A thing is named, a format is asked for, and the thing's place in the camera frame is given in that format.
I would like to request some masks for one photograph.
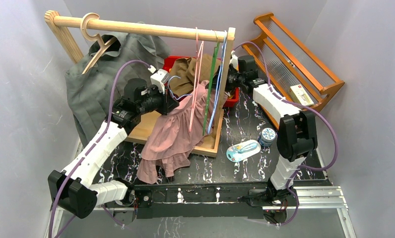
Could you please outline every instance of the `green-gray garment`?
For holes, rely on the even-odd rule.
[[[97,42],[65,75],[67,103],[73,112],[83,146],[92,140],[108,114],[111,88],[120,67],[130,60],[142,60],[155,68],[162,68],[164,59],[170,55],[169,47],[159,37],[111,32],[102,38],[107,42],[113,36],[117,37],[117,41],[88,72],[82,74],[100,49]],[[143,64],[133,63],[125,67],[118,79],[114,100],[120,98],[129,79],[142,78],[149,85],[150,76],[151,73]]]

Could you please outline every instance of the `pink garment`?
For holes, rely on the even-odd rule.
[[[203,119],[207,99],[208,81],[203,81],[197,86],[196,108],[189,133],[190,115],[192,113],[192,97],[185,97],[178,107],[166,116],[160,116],[154,130],[142,150],[142,160],[137,170],[137,177],[146,183],[157,182],[156,166],[165,171],[166,177],[174,176],[174,170],[190,166],[189,154],[196,145],[202,143]],[[209,103],[208,118],[213,110],[215,92],[212,91]]]

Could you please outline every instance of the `brown cloth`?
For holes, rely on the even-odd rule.
[[[200,81],[209,80],[210,68],[212,64],[212,56],[208,54],[203,54],[202,56],[202,66],[200,68]],[[221,65],[219,59],[215,62],[214,75]],[[177,96],[182,96],[193,91],[193,82],[195,81],[195,58],[180,58],[174,62],[173,67],[170,70],[171,76],[179,76],[181,78],[173,78],[170,82],[170,88],[174,94]]]

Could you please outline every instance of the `black marble table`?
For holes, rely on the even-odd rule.
[[[222,135],[216,158],[190,155],[190,167],[175,171],[174,178],[167,179],[164,171],[158,170],[158,184],[237,183],[267,181],[278,163],[276,141],[260,153],[239,163],[226,158],[228,147],[240,142],[257,139],[261,130],[274,128],[262,109],[247,95],[240,93],[240,101],[232,108],[225,108]],[[136,177],[143,145],[123,142],[112,153],[97,174],[94,182],[107,182],[123,178],[133,184],[144,184]],[[314,152],[305,163],[320,167]],[[325,179],[323,172],[300,171],[296,180]]]

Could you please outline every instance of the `red basket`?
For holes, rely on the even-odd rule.
[[[173,67],[174,61],[176,61],[176,59],[185,58],[185,57],[186,56],[169,56],[168,58],[166,58],[164,60],[164,66],[162,67],[163,70],[166,70],[169,72],[171,67]],[[239,96],[240,96],[239,93],[240,93],[240,89],[236,88],[234,95],[231,98],[227,99],[227,101],[225,101],[224,107],[231,108],[234,105],[236,105],[236,103],[238,102]]]

